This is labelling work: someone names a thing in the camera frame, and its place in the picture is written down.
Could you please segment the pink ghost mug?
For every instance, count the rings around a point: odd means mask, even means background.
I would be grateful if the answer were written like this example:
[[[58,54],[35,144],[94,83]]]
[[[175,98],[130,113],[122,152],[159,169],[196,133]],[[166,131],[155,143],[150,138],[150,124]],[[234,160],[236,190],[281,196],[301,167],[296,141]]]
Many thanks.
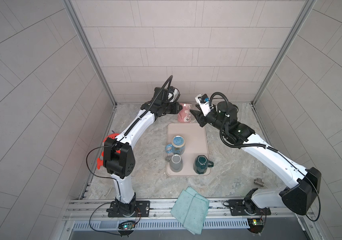
[[[183,103],[182,110],[178,113],[178,122],[179,123],[190,123],[191,122],[191,108],[192,104]]]

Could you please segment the blue butterfly mug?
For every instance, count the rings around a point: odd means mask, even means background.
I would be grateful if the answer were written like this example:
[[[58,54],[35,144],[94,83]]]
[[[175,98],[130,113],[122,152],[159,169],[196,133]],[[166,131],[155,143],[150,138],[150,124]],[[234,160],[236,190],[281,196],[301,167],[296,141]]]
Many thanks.
[[[182,136],[174,136],[170,144],[165,147],[167,154],[182,155],[185,151],[185,140]]]

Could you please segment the dark green mug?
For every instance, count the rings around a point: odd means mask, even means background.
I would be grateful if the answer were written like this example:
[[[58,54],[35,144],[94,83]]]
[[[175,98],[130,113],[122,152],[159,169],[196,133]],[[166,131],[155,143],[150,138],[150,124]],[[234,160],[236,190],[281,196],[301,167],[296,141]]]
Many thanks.
[[[203,175],[206,173],[207,169],[214,167],[214,163],[209,161],[209,159],[204,155],[197,156],[194,162],[194,171],[198,175]]]

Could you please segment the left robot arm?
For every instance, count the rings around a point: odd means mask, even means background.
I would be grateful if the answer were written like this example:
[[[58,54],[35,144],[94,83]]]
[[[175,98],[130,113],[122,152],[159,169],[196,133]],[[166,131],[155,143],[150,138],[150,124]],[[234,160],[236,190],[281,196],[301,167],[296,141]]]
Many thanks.
[[[111,212],[130,217],[136,211],[136,193],[132,187],[131,173],[136,160],[134,148],[142,134],[158,118],[176,115],[182,110],[178,103],[180,91],[171,86],[173,76],[154,89],[154,96],[141,106],[136,118],[120,134],[106,138],[103,150],[103,167],[115,181],[116,197]]]

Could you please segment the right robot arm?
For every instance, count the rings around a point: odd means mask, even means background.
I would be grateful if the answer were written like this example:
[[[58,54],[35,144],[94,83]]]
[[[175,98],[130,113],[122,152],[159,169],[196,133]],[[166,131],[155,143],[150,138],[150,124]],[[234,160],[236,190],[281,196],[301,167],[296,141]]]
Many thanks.
[[[250,190],[243,200],[247,214],[255,215],[257,209],[286,207],[297,215],[305,216],[314,201],[320,200],[322,174],[318,169],[306,168],[290,160],[252,128],[240,123],[238,107],[223,93],[215,92],[211,97],[199,94],[195,100],[197,109],[191,113],[201,127],[210,125],[218,129],[224,145],[252,155],[284,183],[275,190]]]

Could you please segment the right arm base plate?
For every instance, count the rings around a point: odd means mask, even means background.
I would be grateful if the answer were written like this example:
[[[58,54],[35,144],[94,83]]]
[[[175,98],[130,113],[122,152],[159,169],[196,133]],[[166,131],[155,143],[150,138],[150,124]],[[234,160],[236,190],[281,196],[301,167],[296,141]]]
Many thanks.
[[[223,205],[230,209],[232,216],[262,216],[271,215],[269,208],[260,209],[252,201],[228,200]]]

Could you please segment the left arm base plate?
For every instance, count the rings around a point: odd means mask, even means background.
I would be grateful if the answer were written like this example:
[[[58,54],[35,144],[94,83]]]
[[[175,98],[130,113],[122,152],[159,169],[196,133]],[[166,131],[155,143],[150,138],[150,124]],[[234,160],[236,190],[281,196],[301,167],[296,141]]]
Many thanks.
[[[133,200],[129,204],[121,203],[119,200],[115,199],[110,208],[106,210],[109,218],[115,217],[135,217],[141,215],[142,217],[149,216],[150,201],[136,201]]]

